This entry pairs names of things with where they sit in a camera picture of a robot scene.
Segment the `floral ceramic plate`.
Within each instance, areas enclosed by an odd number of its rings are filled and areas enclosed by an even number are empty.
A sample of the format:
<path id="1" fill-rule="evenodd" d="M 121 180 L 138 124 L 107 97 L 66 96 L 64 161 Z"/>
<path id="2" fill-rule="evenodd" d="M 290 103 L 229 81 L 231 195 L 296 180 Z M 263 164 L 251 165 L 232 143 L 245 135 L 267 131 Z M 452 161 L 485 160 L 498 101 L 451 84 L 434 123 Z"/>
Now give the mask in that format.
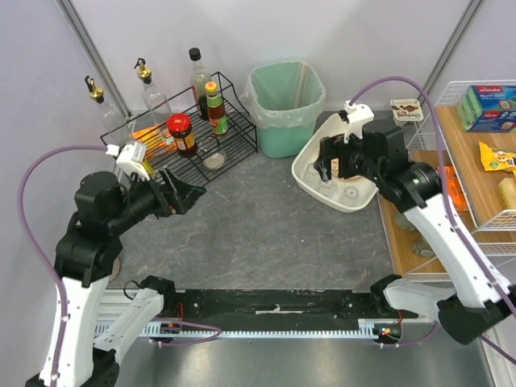
<path id="1" fill-rule="evenodd" d="M 339 177 L 339 159 L 333 159 L 331 161 L 331 176 L 332 179 L 341 182 L 341 183 L 350 183 L 352 181 L 358 181 L 359 179 L 363 179 L 363 177 L 359 174 L 360 167 L 355 166 L 353 163 L 346 164 L 344 169 L 348 172 L 354 172 L 352 177 Z"/>

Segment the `clear plastic cup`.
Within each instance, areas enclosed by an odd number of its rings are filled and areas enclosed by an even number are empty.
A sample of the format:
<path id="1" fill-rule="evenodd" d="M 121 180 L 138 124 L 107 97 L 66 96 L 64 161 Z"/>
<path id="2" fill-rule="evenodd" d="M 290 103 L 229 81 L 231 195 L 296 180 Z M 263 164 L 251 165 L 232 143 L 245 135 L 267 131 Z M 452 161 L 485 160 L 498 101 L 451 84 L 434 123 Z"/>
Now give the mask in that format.
<path id="1" fill-rule="evenodd" d="M 346 187 L 339 197 L 339 202 L 345 206 L 356 207 L 360 201 L 360 191 L 355 186 Z"/>
<path id="2" fill-rule="evenodd" d="M 302 175 L 302 180 L 309 186 L 317 187 L 321 182 L 318 171 L 314 168 L 313 163 L 309 163 Z"/>
<path id="3" fill-rule="evenodd" d="M 333 180 L 322 181 L 318 185 L 317 191 L 326 198 L 334 199 L 338 194 L 338 187 Z"/>

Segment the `glass jar with rice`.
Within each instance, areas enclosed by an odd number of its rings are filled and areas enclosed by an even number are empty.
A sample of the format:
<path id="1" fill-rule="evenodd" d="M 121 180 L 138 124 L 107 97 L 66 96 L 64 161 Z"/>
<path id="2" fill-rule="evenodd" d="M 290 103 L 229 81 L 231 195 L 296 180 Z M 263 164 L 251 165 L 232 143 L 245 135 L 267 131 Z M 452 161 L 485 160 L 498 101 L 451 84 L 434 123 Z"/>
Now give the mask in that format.
<path id="1" fill-rule="evenodd" d="M 220 145 L 220 141 L 215 136 L 204 139 L 199 144 L 199 152 L 202 162 L 208 170 L 218 170 L 226 163 L 226 153 Z"/>

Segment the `red lid sauce jar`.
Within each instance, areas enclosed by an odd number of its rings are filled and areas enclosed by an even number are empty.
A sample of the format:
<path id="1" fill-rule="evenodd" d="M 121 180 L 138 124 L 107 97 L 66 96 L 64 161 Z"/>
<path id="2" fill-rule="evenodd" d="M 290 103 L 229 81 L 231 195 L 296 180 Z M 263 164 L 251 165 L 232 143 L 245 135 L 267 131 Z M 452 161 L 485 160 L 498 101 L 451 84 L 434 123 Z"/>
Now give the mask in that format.
<path id="1" fill-rule="evenodd" d="M 191 121 L 186 114 L 173 114 L 167 120 L 169 134 L 177 146 L 177 153 L 185 158 L 193 157 L 198 150 Z"/>

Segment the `yellow cap chili sauce bottle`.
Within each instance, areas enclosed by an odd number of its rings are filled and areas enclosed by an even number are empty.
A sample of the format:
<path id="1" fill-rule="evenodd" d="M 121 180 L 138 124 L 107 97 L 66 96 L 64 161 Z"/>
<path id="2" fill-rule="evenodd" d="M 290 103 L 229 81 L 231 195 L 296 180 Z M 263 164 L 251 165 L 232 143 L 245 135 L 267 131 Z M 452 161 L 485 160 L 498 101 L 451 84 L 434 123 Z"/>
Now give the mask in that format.
<path id="1" fill-rule="evenodd" d="M 223 104 L 223 98 L 215 81 L 205 84 L 206 103 L 210 124 L 215 135 L 223 136 L 229 130 L 227 114 Z"/>

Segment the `glass oil bottle gold spout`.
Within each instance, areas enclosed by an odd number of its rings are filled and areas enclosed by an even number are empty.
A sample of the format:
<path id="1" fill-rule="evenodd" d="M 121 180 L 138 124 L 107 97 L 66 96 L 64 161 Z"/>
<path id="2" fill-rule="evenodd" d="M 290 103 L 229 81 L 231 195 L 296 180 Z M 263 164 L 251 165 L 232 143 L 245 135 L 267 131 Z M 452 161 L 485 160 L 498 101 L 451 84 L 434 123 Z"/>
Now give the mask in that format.
<path id="1" fill-rule="evenodd" d="M 152 119 L 162 140 L 166 144 L 173 143 L 167 122 L 172 115 L 166 95 L 156 85 L 152 78 L 152 71 L 147 66 L 144 58 L 138 58 L 134 66 L 138 78 L 143 84 L 143 99 L 146 107 L 151 113 Z"/>

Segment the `dark soy sauce bottle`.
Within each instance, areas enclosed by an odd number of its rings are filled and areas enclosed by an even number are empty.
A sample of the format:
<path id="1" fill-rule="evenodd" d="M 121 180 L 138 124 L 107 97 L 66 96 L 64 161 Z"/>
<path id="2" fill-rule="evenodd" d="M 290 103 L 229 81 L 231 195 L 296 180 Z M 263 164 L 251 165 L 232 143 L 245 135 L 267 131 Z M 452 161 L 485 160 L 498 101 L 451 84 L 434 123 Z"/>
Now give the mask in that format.
<path id="1" fill-rule="evenodd" d="M 191 48 L 189 50 L 189 58 L 193 66 L 193 72 L 190 76 L 190 86 L 194 95 L 197 111 L 202 120 L 209 121 L 205 85 L 207 82 L 211 81 L 211 76 L 202 63 L 202 54 L 199 48 Z"/>

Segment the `small yellow label bottle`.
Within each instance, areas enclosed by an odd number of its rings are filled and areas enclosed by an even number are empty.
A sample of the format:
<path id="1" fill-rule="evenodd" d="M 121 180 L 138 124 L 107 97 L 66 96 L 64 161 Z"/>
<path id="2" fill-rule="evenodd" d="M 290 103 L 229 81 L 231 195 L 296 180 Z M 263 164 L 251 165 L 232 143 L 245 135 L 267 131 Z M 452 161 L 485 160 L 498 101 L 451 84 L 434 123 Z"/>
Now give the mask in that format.
<path id="1" fill-rule="evenodd" d="M 149 178 L 154 179 L 156 177 L 156 174 L 155 174 L 155 171 L 152 168 L 152 166 L 149 164 L 149 162 L 146 159 L 144 159 L 144 160 L 142 160 L 142 165 L 143 165 L 146 173 L 149 175 Z"/>

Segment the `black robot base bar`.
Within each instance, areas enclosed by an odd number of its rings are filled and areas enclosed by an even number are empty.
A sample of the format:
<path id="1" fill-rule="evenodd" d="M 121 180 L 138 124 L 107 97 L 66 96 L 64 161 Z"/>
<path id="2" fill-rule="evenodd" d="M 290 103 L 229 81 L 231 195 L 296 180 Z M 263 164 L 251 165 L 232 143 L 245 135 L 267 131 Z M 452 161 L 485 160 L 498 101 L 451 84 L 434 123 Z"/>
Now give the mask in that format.
<path id="1" fill-rule="evenodd" d="M 343 318 L 345 320 L 415 318 L 397 312 L 376 300 L 370 292 L 349 289 L 187 289 L 177 291 L 165 303 L 163 317 L 183 318 L 187 322 L 212 325 L 260 323 L 290 320 Z"/>

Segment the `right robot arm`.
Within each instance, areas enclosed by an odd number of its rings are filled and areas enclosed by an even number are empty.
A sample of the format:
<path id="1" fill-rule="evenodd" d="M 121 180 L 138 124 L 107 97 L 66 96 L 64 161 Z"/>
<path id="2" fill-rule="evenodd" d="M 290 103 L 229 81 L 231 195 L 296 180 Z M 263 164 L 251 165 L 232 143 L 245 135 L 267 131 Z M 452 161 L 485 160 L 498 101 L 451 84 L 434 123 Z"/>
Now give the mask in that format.
<path id="1" fill-rule="evenodd" d="M 410 160 L 402 130 L 386 120 L 366 123 L 362 135 L 326 136 L 314 168 L 323 181 L 364 177 L 417 228 L 454 287 L 441 289 L 390 275 L 372 285 L 376 299 L 394 310 L 431 318 L 456 342 L 469 344 L 515 310 L 515 286 L 489 263 L 457 214 L 440 173 Z"/>

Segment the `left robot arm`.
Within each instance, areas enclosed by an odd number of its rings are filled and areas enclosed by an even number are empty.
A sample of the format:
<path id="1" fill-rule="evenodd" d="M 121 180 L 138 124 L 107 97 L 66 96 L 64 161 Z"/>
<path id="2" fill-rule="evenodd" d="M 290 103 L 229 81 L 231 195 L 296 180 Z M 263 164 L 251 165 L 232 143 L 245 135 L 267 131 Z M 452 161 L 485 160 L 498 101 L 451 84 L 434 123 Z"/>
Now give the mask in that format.
<path id="1" fill-rule="evenodd" d="M 149 276 L 131 304 L 95 337 L 102 296 L 114 261 L 123 246 L 120 237 L 149 215 L 165 218 L 186 214 L 206 189 L 179 180 L 168 169 L 160 180 L 131 177 L 125 188 L 112 173 L 91 173 L 81 180 L 65 235 L 56 245 L 58 290 L 52 338 L 43 369 L 28 386 L 112 386 L 130 346 L 156 316 L 179 311 L 173 281 Z"/>

